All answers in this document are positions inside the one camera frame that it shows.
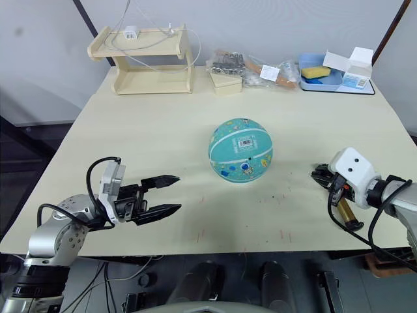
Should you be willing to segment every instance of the floor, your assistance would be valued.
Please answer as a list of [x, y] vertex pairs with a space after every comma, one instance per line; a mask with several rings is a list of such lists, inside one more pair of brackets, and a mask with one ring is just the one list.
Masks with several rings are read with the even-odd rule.
[[[46, 140], [58, 147], [70, 125], [55, 125], [52, 128], [24, 129], [31, 136]], [[4, 136], [0, 137], [2, 144], [2, 162], [12, 162], [13, 158], [34, 162], [33, 155], [24, 150], [15, 149], [13, 143]], [[4, 231], [8, 219], [12, 216], [20, 197], [27, 189], [28, 182], [33, 177], [33, 171], [4, 173], [0, 175], [0, 230]], [[4, 256], [7, 260], [20, 262], [14, 256]], [[214, 254], [165, 256], [160, 260], [152, 260], [144, 273], [155, 276], [156, 282], [142, 288], [137, 278], [112, 282], [117, 312], [122, 312], [120, 304], [126, 299], [127, 293], [145, 291], [156, 296], [155, 304], [164, 304], [175, 285], [183, 275], [195, 264], [202, 261], [213, 261], [221, 265], [225, 272], [225, 282], [220, 299], [258, 305], [260, 293], [258, 289], [259, 268], [269, 260], [280, 263], [291, 279], [295, 293], [298, 312], [329, 312], [324, 290], [317, 284], [317, 271], [333, 271], [340, 279], [339, 292], [345, 312], [414, 312], [417, 299], [417, 275], [407, 274], [390, 278], [375, 278], [364, 269], [362, 258], [347, 258], [330, 260], [326, 252], [277, 252], [277, 253], [245, 253], [245, 254]], [[90, 282], [102, 260], [79, 258], [72, 266], [65, 289], [63, 308], [73, 301], [81, 290]], [[127, 277], [140, 267], [128, 263], [111, 262], [109, 277]], [[10, 293], [17, 275], [0, 275], [2, 283], [0, 305]], [[103, 280], [102, 275], [96, 282]], [[86, 296], [75, 312], [106, 312], [104, 285], [95, 288]]]

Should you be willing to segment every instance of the black cable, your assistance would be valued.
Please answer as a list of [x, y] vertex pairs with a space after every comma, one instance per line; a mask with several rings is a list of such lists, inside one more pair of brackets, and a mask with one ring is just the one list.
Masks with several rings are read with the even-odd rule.
[[58, 211], [58, 212], [64, 214], [65, 216], [67, 216], [68, 218], [70, 218], [71, 220], [73, 220], [74, 222], [77, 222], [81, 225], [89, 227], [89, 224], [87, 222], [84, 222], [83, 220], [81, 220], [78, 217], [76, 217], [75, 215], [72, 215], [71, 213], [65, 211], [64, 209], [62, 209], [62, 208], [60, 208], [60, 207], [58, 207], [54, 204], [49, 204], [49, 203], [41, 204], [38, 208], [38, 215], [37, 215], [37, 225], [38, 225], [38, 227], [42, 225], [42, 211], [43, 211], [44, 207], [48, 207], [50, 209]]
[[106, 284], [109, 284], [109, 292], [110, 292], [111, 302], [113, 303], [113, 308], [114, 308], [115, 313], [116, 313], [117, 312], [117, 309], [116, 309], [115, 298], [114, 298], [114, 295], [113, 295], [113, 290], [111, 289], [110, 282], [108, 282], [108, 280], [109, 280], [109, 266], [107, 266], [104, 269], [104, 280], [106, 281]]
[[397, 196], [401, 191], [406, 189], [412, 184], [412, 180], [409, 179], [405, 183], [403, 183], [400, 187], [398, 187], [393, 193], [391, 193], [384, 202], [381, 203], [381, 206], [378, 208], [377, 212], [375, 213], [375, 216], [372, 218], [372, 222], [369, 225], [369, 229], [367, 231], [367, 238], [369, 242], [371, 243], [371, 246], [375, 246], [373, 243], [373, 230], [375, 228], [375, 225], [378, 222], [379, 217], [381, 216], [382, 212], [391, 204], [392, 199]]
[[[353, 231], [347, 229], [341, 222], [339, 222], [334, 217], [333, 212], [332, 212], [332, 197], [333, 197], [333, 195], [334, 195], [333, 193], [329, 193], [329, 195], [328, 195], [328, 201], [327, 201], [327, 211], [328, 211], [328, 214], [329, 214], [330, 218], [332, 219], [332, 221], [336, 225], [338, 225], [341, 229], [343, 229], [344, 231], [346, 231], [347, 233], [349, 233], [353, 237], [361, 240], [361, 242], [363, 242], [364, 244], [366, 244], [366, 245], [368, 245], [368, 246], [370, 246], [372, 248], [371, 243], [368, 240], [366, 240], [365, 238], [359, 236], [357, 233], [354, 233]], [[402, 260], [401, 258], [398, 258], [397, 256], [393, 255], [392, 253], [389, 253], [385, 249], [382, 249], [379, 246], [374, 245], [373, 251], [376, 252], [376, 253], [384, 254], [384, 255], [388, 256], [389, 258], [394, 259], [395, 261], [397, 261], [401, 265], [404, 265], [405, 267], [408, 267], [411, 271], [414, 271], [414, 272], [417, 273], [417, 267], [413, 266], [412, 264], [410, 264], [407, 261]]]
[[97, 228], [95, 230], [108, 230], [108, 229], [111, 229], [111, 228], [115, 227], [114, 223], [112, 223], [111, 220], [109, 219], [107, 213], [102, 209], [101, 205], [99, 204], [99, 201], [95, 198], [95, 196], [93, 194], [93, 189], [91, 188], [91, 172], [93, 171], [94, 167], [101, 162], [111, 161], [111, 160], [117, 162], [118, 164], [120, 164], [120, 162], [121, 162], [121, 159], [118, 158], [118, 157], [115, 157], [115, 156], [108, 156], [106, 158], [101, 158], [101, 159], [93, 162], [90, 165], [89, 169], [87, 170], [87, 175], [85, 176], [85, 182], [86, 182], [86, 185], [87, 185], [87, 192], [89, 194], [91, 202], [94, 205], [94, 208], [96, 209], [96, 211], [98, 211], [105, 218], [105, 220], [107, 220], [111, 224], [111, 226], [104, 226], [104, 227], [101, 227], [99, 229]]
[[99, 268], [99, 270], [97, 271], [96, 275], [93, 277], [93, 279], [87, 285], [87, 287], [85, 287], [85, 289], [61, 313], [64, 313], [65, 311], [67, 311], [91, 287], [91, 285], [94, 284], [94, 281], [96, 280], [96, 278], [98, 277], [98, 275], [102, 271], [102, 269], [105, 266], [105, 264], [106, 263], [103, 263], [102, 264], [101, 268]]
[[107, 312], [111, 313], [110, 311], [110, 306], [109, 306], [109, 293], [108, 293], [108, 289], [107, 289], [107, 279], [106, 279], [106, 271], [109, 268], [109, 262], [106, 263], [106, 266], [104, 267], [104, 287], [106, 289], [106, 305], [107, 305]]

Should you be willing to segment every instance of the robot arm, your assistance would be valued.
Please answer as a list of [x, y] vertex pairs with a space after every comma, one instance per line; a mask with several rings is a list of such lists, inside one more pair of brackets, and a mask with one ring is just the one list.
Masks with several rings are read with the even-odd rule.
[[[363, 209], [379, 208], [406, 181], [393, 175], [386, 180], [373, 169], [372, 164], [352, 147], [340, 151], [327, 164], [316, 167], [311, 176], [323, 187], [334, 193], [332, 204], [347, 198]], [[396, 194], [385, 212], [396, 217], [407, 229], [407, 239], [417, 258], [417, 184]]]
[[53, 211], [49, 220], [38, 225], [32, 234], [24, 270], [3, 307], [3, 313], [58, 313], [69, 267], [90, 231], [104, 229], [106, 221], [112, 224], [132, 221], [137, 225], [154, 222], [172, 215], [181, 207], [181, 204], [167, 204], [148, 209], [147, 201], [143, 199], [148, 189], [172, 185], [179, 180], [178, 177], [163, 175], [143, 179], [141, 186], [121, 186], [124, 170], [120, 159], [108, 163], [100, 182], [100, 208], [85, 194], [71, 196], [57, 207], [41, 205], [38, 224], [41, 224], [43, 207], [58, 211]]

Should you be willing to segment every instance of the small wooden box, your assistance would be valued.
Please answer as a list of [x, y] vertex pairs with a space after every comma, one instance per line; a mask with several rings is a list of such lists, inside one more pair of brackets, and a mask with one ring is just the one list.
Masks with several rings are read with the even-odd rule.
[[209, 73], [216, 95], [225, 96], [242, 91], [242, 78], [238, 75]]

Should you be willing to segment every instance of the yellow sponge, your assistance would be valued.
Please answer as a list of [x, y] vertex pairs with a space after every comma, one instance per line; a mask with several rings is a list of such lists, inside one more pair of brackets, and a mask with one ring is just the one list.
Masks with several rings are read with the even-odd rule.
[[330, 69], [328, 67], [306, 67], [301, 69], [301, 75], [307, 79], [329, 76]]

